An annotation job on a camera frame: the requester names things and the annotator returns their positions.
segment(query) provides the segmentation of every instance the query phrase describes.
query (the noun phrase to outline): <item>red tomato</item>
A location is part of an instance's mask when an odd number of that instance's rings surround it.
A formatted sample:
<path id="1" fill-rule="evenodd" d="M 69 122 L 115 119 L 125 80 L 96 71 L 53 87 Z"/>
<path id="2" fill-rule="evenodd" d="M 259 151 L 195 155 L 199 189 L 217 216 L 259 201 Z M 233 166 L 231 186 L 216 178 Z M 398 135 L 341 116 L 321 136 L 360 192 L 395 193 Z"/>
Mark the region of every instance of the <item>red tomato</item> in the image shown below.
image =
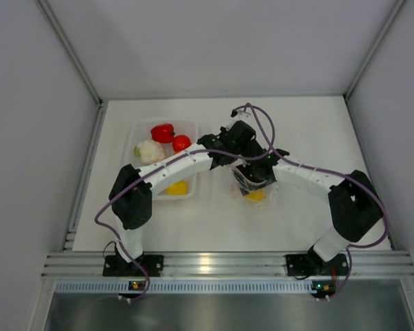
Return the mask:
<path id="1" fill-rule="evenodd" d="M 182 150 L 185 150 L 187 147 L 189 147 L 191 144 L 192 142 L 190 141 L 190 138 L 184 134 L 181 134 L 173 139 L 172 147 L 175 152 L 181 152 Z"/>
<path id="2" fill-rule="evenodd" d="M 159 143 L 171 143 L 173 141 L 173 136 L 175 135 L 175 130 L 173 129 L 172 124 L 165 123 L 155 126 L 150 133 L 152 139 Z"/>

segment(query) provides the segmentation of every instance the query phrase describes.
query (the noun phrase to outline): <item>white wall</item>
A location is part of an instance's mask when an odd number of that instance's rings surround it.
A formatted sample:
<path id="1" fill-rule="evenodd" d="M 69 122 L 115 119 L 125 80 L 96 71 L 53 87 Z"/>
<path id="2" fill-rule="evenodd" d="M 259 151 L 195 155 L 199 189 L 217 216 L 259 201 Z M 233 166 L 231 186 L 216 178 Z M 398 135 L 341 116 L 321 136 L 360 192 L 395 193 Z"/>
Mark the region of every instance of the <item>white wall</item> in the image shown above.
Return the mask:
<path id="1" fill-rule="evenodd" d="M 0 0 L 0 330 L 27 321 L 95 111 L 34 1 Z"/>
<path id="2" fill-rule="evenodd" d="M 391 214 L 393 236 L 414 259 L 414 0 L 396 21 L 350 107 Z"/>
<path id="3" fill-rule="evenodd" d="M 395 0 L 49 0 L 102 97 L 341 94 Z"/>

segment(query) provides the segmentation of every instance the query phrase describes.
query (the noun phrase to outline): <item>yellow object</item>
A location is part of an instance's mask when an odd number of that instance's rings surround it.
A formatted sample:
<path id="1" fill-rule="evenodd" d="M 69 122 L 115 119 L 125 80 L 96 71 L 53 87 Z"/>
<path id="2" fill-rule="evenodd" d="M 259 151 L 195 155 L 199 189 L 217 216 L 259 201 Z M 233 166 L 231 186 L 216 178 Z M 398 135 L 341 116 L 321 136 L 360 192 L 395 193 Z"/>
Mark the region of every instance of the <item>yellow object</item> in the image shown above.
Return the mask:
<path id="1" fill-rule="evenodd" d="M 251 200 L 251 201 L 256 201 L 256 202 L 261 201 L 261 200 L 264 200 L 265 199 L 264 190 L 261 189 L 261 190 L 257 190 L 257 191 L 248 193 L 246 195 L 246 198 L 249 199 L 249 200 Z"/>
<path id="2" fill-rule="evenodd" d="M 186 195 L 188 191 L 187 183 L 185 181 L 178 181 L 166 188 L 167 195 Z"/>

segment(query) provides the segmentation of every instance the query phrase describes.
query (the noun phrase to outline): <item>clear plastic container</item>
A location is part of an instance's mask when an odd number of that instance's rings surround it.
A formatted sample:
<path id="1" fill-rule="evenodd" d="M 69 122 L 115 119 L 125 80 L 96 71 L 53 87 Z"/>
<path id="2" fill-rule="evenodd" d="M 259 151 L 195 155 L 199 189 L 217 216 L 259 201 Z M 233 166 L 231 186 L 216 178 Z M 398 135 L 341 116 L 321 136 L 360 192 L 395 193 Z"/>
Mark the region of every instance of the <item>clear plastic container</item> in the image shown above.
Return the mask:
<path id="1" fill-rule="evenodd" d="M 152 139 L 150 130 L 153 127 L 163 123 L 171 123 L 175 129 L 175 134 L 185 134 L 190 138 L 192 143 L 198 140 L 198 127 L 194 121 L 187 119 L 144 119 L 136 122 L 128 131 L 126 141 L 124 143 L 124 151 L 122 154 L 121 167 L 126 164 L 132 164 L 134 168 L 144 166 L 144 164 L 134 156 L 133 150 L 135 146 L 144 140 Z M 171 157 L 174 154 L 172 143 L 162 143 L 166 157 Z M 187 194 L 185 195 L 167 195 L 166 191 L 159 193 L 153 197 L 154 200 L 180 200 L 187 199 L 194 195 L 197 187 L 197 175 L 190 176 L 184 179 L 187 183 Z"/>

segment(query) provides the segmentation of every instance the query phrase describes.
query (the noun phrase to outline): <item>white cauliflower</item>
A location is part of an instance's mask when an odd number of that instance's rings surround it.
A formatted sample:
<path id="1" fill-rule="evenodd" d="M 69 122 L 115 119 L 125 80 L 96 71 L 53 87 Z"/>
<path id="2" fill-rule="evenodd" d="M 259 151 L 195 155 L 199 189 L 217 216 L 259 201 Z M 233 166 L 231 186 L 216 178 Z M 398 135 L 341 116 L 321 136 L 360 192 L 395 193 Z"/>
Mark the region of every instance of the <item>white cauliflower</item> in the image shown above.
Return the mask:
<path id="1" fill-rule="evenodd" d="M 152 164 L 166 158 L 163 146 L 154 140 L 142 141 L 135 147 L 133 154 L 144 164 Z"/>

